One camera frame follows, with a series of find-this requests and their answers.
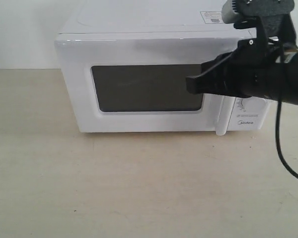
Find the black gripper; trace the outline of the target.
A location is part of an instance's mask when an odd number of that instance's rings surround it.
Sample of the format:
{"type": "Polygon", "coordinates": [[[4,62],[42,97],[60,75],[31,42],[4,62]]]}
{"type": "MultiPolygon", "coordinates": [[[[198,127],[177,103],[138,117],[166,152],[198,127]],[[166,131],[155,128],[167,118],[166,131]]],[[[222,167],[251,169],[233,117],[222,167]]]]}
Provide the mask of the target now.
{"type": "Polygon", "coordinates": [[[281,16],[247,17],[236,21],[235,29],[256,29],[256,37],[240,40],[233,53],[218,55],[201,64],[201,74],[186,77],[190,94],[226,95],[224,81],[212,72],[230,58],[225,67],[230,88],[245,97],[280,97],[283,84],[283,39],[281,16]]]}

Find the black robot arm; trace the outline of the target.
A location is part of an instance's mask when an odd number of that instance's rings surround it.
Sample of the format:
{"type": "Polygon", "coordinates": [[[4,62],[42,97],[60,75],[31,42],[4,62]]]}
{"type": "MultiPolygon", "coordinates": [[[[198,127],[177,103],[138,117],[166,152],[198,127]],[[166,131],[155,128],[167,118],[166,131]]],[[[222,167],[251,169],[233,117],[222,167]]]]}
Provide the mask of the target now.
{"type": "Polygon", "coordinates": [[[187,91],[298,105],[298,47],[291,16],[247,17],[233,26],[255,28],[256,37],[203,63],[200,75],[186,77],[187,91]]]}

